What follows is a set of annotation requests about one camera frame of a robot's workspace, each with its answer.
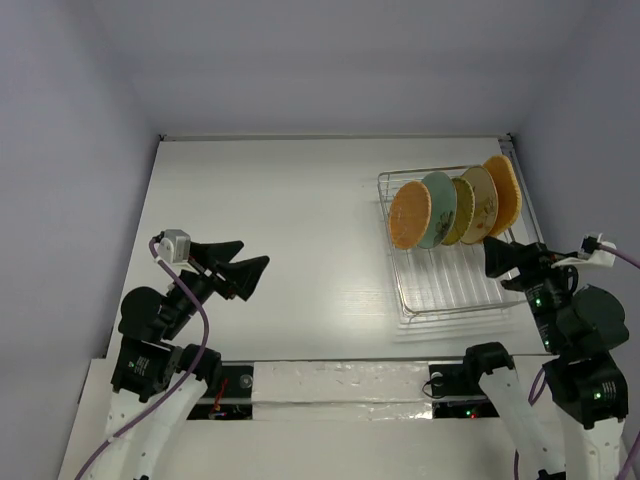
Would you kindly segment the teal floral plate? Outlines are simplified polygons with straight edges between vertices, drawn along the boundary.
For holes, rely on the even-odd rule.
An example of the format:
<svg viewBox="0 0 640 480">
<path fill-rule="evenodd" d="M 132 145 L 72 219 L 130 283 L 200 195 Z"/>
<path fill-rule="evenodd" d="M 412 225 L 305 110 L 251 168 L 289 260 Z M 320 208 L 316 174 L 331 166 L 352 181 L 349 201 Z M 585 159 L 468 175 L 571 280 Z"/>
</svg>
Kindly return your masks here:
<svg viewBox="0 0 640 480">
<path fill-rule="evenodd" d="M 439 246 L 449 234 L 457 209 L 457 194 L 452 179 L 443 172 L 427 174 L 422 183 L 431 195 L 431 218 L 426 233 L 418 243 L 421 249 Z"/>
</svg>

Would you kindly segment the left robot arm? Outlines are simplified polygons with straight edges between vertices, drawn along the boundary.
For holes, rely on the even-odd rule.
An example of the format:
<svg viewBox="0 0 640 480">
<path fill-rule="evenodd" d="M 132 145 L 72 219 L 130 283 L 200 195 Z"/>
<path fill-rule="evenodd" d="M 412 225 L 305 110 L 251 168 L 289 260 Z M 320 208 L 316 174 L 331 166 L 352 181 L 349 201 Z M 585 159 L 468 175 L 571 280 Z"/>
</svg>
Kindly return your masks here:
<svg viewBox="0 0 640 480">
<path fill-rule="evenodd" d="M 253 367 L 225 365 L 208 348 L 210 323 L 199 343 L 173 341 L 195 315 L 204 317 L 214 294 L 248 300 L 269 259 L 236 260 L 241 241 L 195 243 L 182 230 L 149 242 L 153 260 L 171 277 L 166 293 L 137 287 L 121 302 L 119 354 L 105 439 L 91 479 L 157 479 L 187 419 L 248 419 Z"/>
</svg>

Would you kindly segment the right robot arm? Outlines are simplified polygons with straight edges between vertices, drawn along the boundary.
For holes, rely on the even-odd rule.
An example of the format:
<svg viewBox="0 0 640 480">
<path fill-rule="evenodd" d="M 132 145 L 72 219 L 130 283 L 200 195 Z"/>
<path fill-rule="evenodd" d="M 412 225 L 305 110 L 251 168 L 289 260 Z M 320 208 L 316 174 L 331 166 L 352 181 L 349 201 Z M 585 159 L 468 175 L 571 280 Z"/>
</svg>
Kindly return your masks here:
<svg viewBox="0 0 640 480">
<path fill-rule="evenodd" d="M 564 450 L 549 443 L 528 397 L 517 384 L 512 357 L 499 342 L 467 349 L 462 384 L 483 392 L 509 433 L 519 461 L 535 479 L 623 479 L 621 437 L 629 412 L 628 384 L 611 352 L 629 330 L 620 301 L 594 285 L 577 286 L 580 266 L 613 266 L 621 257 L 614 244 L 587 235 L 579 251 L 549 250 L 543 243 L 523 245 L 487 237 L 485 273 L 521 292 L 543 346 L 552 358 L 542 369 L 561 422 Z"/>
</svg>

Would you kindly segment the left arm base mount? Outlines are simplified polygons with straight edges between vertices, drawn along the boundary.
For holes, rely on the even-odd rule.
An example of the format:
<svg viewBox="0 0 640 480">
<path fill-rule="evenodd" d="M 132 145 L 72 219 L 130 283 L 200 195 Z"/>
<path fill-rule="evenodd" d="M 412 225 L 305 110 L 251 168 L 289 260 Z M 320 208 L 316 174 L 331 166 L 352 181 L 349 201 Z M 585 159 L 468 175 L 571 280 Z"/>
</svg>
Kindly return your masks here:
<svg viewBox="0 0 640 480">
<path fill-rule="evenodd" d="M 224 362 L 218 385 L 192 408 L 188 420 L 237 421 L 253 417 L 254 364 Z"/>
</svg>

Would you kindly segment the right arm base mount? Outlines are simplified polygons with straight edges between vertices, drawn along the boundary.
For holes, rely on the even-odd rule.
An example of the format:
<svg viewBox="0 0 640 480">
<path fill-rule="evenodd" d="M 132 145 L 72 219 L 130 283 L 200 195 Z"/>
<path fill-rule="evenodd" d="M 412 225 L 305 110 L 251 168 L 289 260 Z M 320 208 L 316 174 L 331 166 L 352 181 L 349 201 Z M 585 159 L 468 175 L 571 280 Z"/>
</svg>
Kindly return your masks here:
<svg viewBox="0 0 640 480">
<path fill-rule="evenodd" d="M 429 365 L 423 394 L 431 401 L 434 419 L 498 418 L 496 408 L 477 383 L 472 383 L 461 363 Z"/>
</svg>

